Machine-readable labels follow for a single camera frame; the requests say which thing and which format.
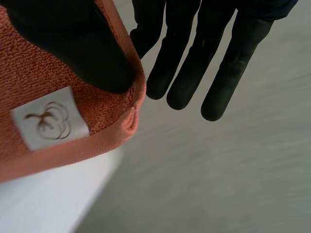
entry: orange towel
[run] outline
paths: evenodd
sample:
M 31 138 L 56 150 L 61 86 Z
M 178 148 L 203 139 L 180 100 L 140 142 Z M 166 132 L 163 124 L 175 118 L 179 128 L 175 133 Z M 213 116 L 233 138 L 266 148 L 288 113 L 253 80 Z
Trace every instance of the orange towel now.
M 133 85 L 124 94 L 85 84 L 65 64 L 18 35 L 0 7 L 0 182 L 105 153 L 135 132 L 145 95 L 141 63 L 112 0 L 95 2 L 134 68 Z M 90 136 L 29 151 L 12 121 L 11 110 L 67 86 L 72 87 Z

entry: fabric label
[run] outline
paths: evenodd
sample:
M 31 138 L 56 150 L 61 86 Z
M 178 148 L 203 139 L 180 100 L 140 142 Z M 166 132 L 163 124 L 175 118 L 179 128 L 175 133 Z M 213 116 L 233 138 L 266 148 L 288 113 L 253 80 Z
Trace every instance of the fabric label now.
M 89 135 L 88 127 L 65 87 L 12 110 L 24 142 L 38 150 Z

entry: logo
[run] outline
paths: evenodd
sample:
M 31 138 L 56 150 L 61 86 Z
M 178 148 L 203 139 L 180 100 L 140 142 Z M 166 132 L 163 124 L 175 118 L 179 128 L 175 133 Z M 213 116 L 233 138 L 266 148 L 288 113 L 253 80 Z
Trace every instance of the logo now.
M 45 106 L 42 114 L 27 114 L 24 119 L 35 118 L 38 120 L 36 131 L 42 139 L 58 140 L 67 138 L 71 133 L 68 121 L 68 109 L 57 102 L 50 102 Z

